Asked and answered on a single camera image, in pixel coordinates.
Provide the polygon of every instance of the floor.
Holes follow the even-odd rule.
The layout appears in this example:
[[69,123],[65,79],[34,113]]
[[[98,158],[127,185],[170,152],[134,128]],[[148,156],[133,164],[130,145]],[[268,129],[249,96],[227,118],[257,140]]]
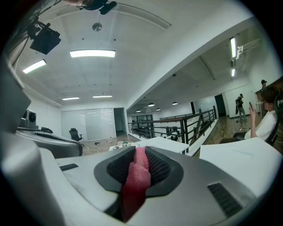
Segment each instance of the floor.
[[[247,121],[239,122],[239,118],[220,117],[215,128],[204,142],[206,144],[219,144],[223,138],[233,137],[236,132],[247,132],[251,128],[250,116],[247,116]],[[261,122],[261,117],[256,117],[256,125]],[[200,150],[195,154],[199,158]]]
[[108,139],[96,140],[96,141],[84,141],[83,155],[97,154],[101,152],[108,151],[111,146],[115,146],[118,141],[132,141],[137,142],[138,139],[133,136],[126,135],[123,131],[116,132],[117,137],[111,139],[112,143],[108,143]]

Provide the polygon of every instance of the woman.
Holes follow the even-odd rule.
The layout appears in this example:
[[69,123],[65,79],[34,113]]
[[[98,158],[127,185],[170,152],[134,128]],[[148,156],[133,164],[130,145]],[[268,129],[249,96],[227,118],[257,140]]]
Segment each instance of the woman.
[[251,129],[248,132],[236,132],[233,138],[224,138],[220,143],[231,143],[243,139],[258,137],[264,141],[267,140],[277,122],[277,114],[274,110],[274,100],[278,95],[276,87],[266,87],[262,92],[264,108],[268,111],[262,121],[256,127],[256,111],[250,106],[249,113],[252,121]]

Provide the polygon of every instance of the dark hair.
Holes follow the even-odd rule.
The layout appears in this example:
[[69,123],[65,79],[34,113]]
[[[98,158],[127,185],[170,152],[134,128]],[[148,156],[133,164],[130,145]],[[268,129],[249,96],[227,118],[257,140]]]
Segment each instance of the dark hair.
[[266,87],[262,91],[262,98],[267,103],[274,103],[274,100],[278,94],[279,94],[278,88]]

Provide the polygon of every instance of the hand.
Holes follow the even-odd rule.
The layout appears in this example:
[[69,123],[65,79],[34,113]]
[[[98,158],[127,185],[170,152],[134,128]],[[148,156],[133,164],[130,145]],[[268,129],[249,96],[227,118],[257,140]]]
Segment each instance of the hand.
[[252,120],[256,119],[256,111],[255,111],[254,108],[251,108],[251,106],[249,107],[249,114],[250,114]]

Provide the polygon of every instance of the cameraman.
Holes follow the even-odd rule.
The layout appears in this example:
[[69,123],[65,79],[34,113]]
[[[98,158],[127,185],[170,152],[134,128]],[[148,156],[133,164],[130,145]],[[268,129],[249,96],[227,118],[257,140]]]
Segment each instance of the cameraman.
[[243,94],[240,94],[240,96],[236,99],[236,105],[239,109],[239,115],[240,115],[240,122],[242,122],[242,113],[243,113],[243,116],[244,116],[244,120],[247,121],[248,119],[246,118],[246,113],[245,113],[245,110],[243,109],[243,101],[242,101],[242,98],[243,97]]
[[264,108],[268,111],[262,121],[256,127],[256,111],[250,106],[249,112],[252,121],[252,127],[248,132],[236,132],[233,138],[224,138],[220,143],[231,143],[243,139],[258,137],[264,141],[267,140],[277,122],[277,114],[274,110],[274,100],[279,91],[276,87],[266,87],[262,92]]

